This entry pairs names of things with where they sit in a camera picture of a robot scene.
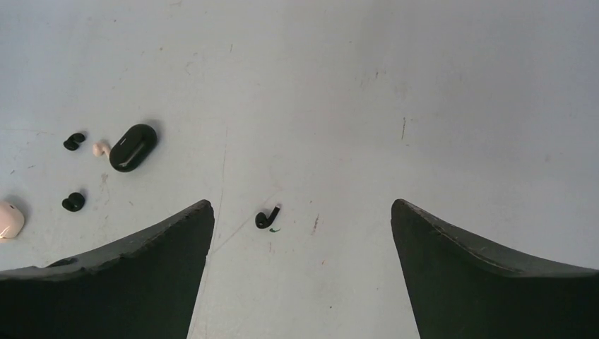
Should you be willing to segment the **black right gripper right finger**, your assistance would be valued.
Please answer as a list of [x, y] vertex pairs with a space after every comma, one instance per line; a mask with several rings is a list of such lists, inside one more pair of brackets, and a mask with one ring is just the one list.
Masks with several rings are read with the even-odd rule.
[[391, 229], [421, 338], [597, 338], [598, 271], [525, 254], [398, 199]]

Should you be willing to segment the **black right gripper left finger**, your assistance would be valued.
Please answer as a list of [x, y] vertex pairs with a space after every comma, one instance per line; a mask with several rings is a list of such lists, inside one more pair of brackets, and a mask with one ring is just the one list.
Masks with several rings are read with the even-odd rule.
[[2, 271], [1, 337], [187, 337], [214, 225], [202, 200], [49, 266]]

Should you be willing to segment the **black stem earbud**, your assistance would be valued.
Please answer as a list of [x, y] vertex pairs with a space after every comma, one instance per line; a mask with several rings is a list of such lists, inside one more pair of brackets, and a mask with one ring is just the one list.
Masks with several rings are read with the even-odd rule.
[[260, 230], [268, 229], [274, 223], [279, 212], [280, 205], [276, 205], [269, 215], [264, 212], [257, 213], [254, 218], [255, 226]]

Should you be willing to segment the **pink charging case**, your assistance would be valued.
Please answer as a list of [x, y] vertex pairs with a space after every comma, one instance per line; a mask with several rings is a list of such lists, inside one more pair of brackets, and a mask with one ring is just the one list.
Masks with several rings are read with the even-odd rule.
[[1, 238], [15, 238], [25, 225], [24, 214], [13, 204], [1, 201]]

